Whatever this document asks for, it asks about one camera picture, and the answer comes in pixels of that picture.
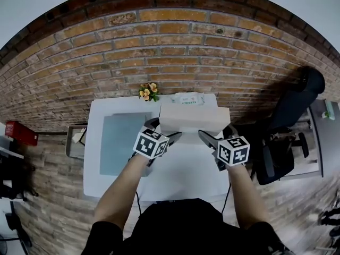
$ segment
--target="flower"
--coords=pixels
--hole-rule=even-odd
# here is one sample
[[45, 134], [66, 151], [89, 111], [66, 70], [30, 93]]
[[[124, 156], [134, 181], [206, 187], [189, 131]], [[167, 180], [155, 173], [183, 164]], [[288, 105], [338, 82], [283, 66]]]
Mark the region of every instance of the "flower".
[[154, 83], [151, 83], [150, 85], [150, 90], [153, 91], [153, 92], [157, 92], [158, 90], [156, 89], [157, 85], [154, 84]]
[[144, 91], [140, 91], [139, 95], [142, 96], [145, 101], [150, 99], [149, 97], [150, 91], [148, 89], [145, 89]]

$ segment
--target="red object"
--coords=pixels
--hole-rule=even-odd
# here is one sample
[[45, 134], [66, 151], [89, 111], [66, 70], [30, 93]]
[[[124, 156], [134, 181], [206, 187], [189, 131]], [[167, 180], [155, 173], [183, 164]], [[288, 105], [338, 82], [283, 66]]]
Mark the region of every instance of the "red object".
[[5, 135], [31, 146], [38, 143], [38, 134], [17, 121], [6, 123]]

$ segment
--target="black office chair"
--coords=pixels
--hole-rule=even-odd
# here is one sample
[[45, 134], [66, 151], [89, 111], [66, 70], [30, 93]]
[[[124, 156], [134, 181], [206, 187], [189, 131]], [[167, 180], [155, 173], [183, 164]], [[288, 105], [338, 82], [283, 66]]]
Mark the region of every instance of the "black office chair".
[[[254, 124], [234, 125], [239, 136], [244, 136], [250, 144], [249, 159], [253, 162], [253, 174], [256, 173], [259, 184], [271, 183], [294, 169], [294, 157], [291, 147], [301, 146], [304, 157], [309, 154], [303, 133], [277, 139], [278, 133], [290, 133], [293, 126], [317, 96], [325, 90], [322, 74], [311, 67], [299, 69], [301, 78], [298, 84], [283, 93], [271, 117]], [[232, 132], [230, 127], [224, 130], [224, 137]]]

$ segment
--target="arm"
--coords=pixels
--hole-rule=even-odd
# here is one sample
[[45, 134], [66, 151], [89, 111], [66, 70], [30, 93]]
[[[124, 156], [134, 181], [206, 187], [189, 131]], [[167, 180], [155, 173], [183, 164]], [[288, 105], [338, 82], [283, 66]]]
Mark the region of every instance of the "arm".
[[240, 228], [248, 229], [257, 222], [269, 222], [266, 205], [243, 165], [228, 166], [233, 188], [235, 211]]
[[148, 161], [149, 159], [140, 154], [129, 160], [120, 175], [99, 200], [95, 209], [95, 222], [111, 222], [123, 230]]

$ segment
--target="white table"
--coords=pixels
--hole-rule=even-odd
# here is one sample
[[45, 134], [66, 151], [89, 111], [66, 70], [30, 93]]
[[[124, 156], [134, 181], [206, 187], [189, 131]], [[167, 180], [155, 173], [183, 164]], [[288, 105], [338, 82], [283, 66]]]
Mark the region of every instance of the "white table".
[[[116, 176], [100, 175], [100, 149], [104, 116], [117, 113], [150, 112], [159, 117], [160, 103], [171, 102], [170, 96], [160, 96], [158, 102], [145, 102], [136, 97], [94, 100], [88, 121], [84, 155], [84, 193], [101, 197]], [[205, 105], [217, 107], [214, 94], [205, 94]], [[229, 181], [227, 171], [220, 172], [209, 149], [197, 134], [185, 133], [157, 158], [148, 176], [138, 186], [141, 201], [161, 201], [202, 198], [225, 194]]]

